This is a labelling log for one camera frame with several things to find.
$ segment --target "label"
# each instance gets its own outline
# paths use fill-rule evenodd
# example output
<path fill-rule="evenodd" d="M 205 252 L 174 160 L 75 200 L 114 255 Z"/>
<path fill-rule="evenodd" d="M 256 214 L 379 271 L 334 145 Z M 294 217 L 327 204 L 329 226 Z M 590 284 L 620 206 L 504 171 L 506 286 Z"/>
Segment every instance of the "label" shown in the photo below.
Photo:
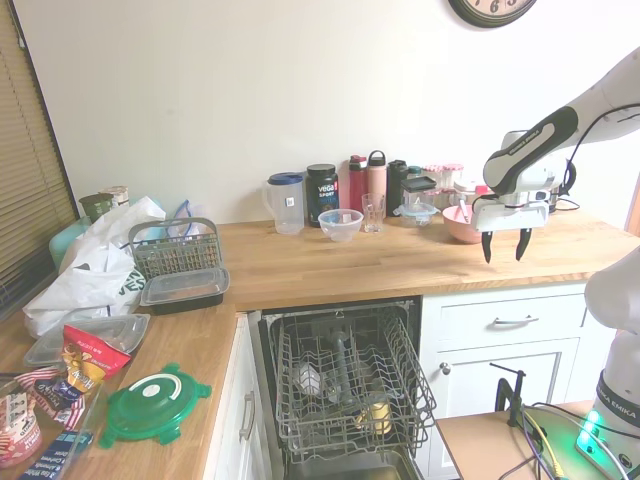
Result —
<path fill-rule="evenodd" d="M 307 184 L 307 208 L 309 209 L 309 222 L 319 227 L 318 216 L 322 212 L 340 208 L 338 196 L 338 181 L 318 184 L 310 179 Z"/>

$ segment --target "cabinet handle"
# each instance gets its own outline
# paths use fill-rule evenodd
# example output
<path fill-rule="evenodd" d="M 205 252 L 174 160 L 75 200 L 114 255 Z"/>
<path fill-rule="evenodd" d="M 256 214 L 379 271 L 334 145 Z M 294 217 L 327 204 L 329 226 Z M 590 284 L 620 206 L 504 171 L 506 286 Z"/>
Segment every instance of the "cabinet handle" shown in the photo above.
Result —
<path fill-rule="evenodd" d="M 251 404 L 250 410 L 249 410 L 249 425 L 247 425 L 247 427 L 244 427 L 244 422 L 245 419 L 247 418 L 247 403 Z M 249 440 L 249 437 L 251 436 L 251 430 L 253 429 L 253 421 L 256 418 L 256 395 L 255 393 L 253 393 L 253 390 L 251 391 L 251 393 L 247 393 L 244 396 L 244 413 L 242 414 L 242 427 L 240 429 L 240 441 L 242 441 L 242 437 L 244 437 L 246 440 Z"/>
<path fill-rule="evenodd" d="M 493 321 L 494 325 L 528 325 L 529 323 L 537 322 L 539 318 L 534 318 L 531 315 L 527 315 L 522 320 L 500 320 L 498 317 Z"/>
<path fill-rule="evenodd" d="M 448 364 L 448 363 L 446 363 L 446 362 L 442 362 L 442 363 L 440 364 L 440 370 L 442 370 L 442 373 L 443 373 L 444 375 L 449 375 L 449 374 L 451 373 L 451 365 L 449 365 L 449 364 Z"/>

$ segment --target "blue lid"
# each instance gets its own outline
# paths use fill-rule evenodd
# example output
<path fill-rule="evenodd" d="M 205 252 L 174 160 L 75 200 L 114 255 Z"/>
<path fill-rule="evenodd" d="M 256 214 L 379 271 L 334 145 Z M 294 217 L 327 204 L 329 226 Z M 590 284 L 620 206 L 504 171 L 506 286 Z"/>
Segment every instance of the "blue lid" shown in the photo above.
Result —
<path fill-rule="evenodd" d="M 298 173 L 276 173 L 269 177 L 269 185 L 293 185 L 302 181 L 302 175 Z"/>

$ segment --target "pink water bottle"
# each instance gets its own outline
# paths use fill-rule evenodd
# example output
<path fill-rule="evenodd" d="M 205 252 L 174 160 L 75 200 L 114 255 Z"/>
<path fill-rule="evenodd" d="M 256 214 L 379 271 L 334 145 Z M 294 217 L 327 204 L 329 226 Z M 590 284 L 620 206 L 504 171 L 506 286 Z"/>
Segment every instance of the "pink water bottle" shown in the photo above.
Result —
<path fill-rule="evenodd" d="M 367 193 L 367 158 L 351 155 L 349 160 L 349 208 L 362 212 L 362 196 Z"/>
<path fill-rule="evenodd" d="M 367 186 L 368 193 L 379 193 L 387 196 L 387 159 L 384 152 L 374 150 L 369 154 L 369 166 L 367 167 Z"/>

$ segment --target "clear bowl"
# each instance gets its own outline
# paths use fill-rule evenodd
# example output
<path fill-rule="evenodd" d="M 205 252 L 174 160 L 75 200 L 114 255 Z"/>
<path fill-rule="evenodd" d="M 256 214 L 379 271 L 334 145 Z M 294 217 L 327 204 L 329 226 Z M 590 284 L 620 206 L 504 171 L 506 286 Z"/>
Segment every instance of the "clear bowl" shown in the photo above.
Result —
<path fill-rule="evenodd" d="M 334 242 L 350 242 L 362 224 L 364 215 L 357 210 L 338 208 L 318 215 L 324 234 Z"/>

